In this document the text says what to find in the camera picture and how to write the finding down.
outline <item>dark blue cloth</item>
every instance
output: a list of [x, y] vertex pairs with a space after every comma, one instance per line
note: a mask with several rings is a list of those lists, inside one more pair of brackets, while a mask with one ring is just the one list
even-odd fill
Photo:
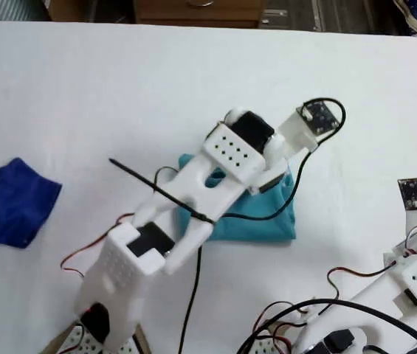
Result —
[[18, 158], [0, 167], [0, 243], [26, 248], [49, 217], [61, 187]]
[[[179, 166], [183, 168], [192, 158], [184, 154], [179, 157]], [[206, 181], [208, 187], [216, 186], [224, 177], [224, 172], [215, 170]], [[292, 174], [286, 174], [282, 180], [264, 193], [250, 195], [244, 192], [228, 209], [242, 215], [271, 215], [284, 205], [292, 194], [294, 182]], [[179, 228], [185, 233], [190, 221], [190, 213], [178, 208]], [[264, 221], [251, 221], [238, 218], [221, 218], [216, 223], [210, 240], [250, 241], [250, 242], [286, 242], [295, 239], [295, 215], [293, 202], [276, 218]]]

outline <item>white tabletop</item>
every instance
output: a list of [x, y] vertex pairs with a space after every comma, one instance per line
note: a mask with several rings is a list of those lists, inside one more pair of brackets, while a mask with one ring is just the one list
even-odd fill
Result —
[[[0, 246], [0, 353], [36, 353], [66, 328], [80, 278], [59, 262], [151, 194], [108, 157], [151, 177], [196, 152], [233, 106], [276, 126], [319, 96], [341, 100], [348, 121], [304, 170], [297, 240], [204, 247], [185, 353], [231, 353], [267, 303], [332, 295], [333, 266], [382, 267], [404, 236], [396, 180], [417, 177], [417, 39], [0, 23], [0, 166], [20, 156], [63, 184], [27, 249]], [[72, 265], [85, 271], [97, 252]], [[194, 271], [193, 258], [148, 299], [156, 354], [176, 353]], [[368, 284], [335, 277], [345, 298]]]

